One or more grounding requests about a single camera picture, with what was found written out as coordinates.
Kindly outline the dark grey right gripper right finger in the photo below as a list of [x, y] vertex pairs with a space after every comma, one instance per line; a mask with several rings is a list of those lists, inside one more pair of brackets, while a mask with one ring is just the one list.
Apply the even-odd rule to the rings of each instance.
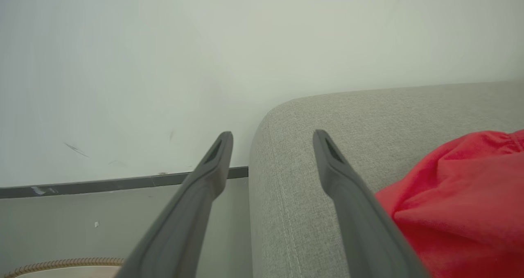
[[351, 278], [430, 278], [398, 226], [323, 129], [313, 133], [320, 183], [332, 199]]

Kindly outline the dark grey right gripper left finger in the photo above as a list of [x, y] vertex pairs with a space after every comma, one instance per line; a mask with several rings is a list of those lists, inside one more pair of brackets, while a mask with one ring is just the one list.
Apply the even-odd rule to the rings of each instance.
[[232, 133], [219, 134], [115, 278], [195, 278], [212, 203], [225, 189], [232, 150]]

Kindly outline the red jersey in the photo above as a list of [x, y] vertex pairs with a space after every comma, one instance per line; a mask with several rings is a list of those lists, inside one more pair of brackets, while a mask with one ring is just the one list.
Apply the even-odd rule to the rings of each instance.
[[434, 278], [524, 278], [524, 129], [446, 142], [375, 196]]

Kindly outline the light grey fabric sofa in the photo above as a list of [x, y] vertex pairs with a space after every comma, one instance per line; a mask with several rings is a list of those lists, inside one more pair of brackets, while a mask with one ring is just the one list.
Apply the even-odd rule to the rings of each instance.
[[253, 278], [350, 278], [316, 129], [377, 192], [445, 142], [524, 129], [524, 79], [316, 95], [269, 111], [249, 156]]

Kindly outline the dark grey baseboard strip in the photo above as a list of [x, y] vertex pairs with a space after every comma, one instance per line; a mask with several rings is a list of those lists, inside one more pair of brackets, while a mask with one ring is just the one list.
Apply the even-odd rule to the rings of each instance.
[[21, 199], [31, 197], [48, 197], [61, 195], [114, 192], [126, 189], [141, 189], [180, 185], [189, 175], [188, 172], [165, 174], [130, 179], [113, 179], [78, 183], [59, 183], [53, 185], [1, 187], [0, 199]]

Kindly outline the cream perforated laundry basket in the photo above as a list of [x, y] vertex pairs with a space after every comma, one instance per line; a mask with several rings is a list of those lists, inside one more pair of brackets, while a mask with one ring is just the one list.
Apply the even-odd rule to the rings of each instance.
[[16, 268], [3, 278], [115, 278], [123, 263], [121, 258], [53, 260]]

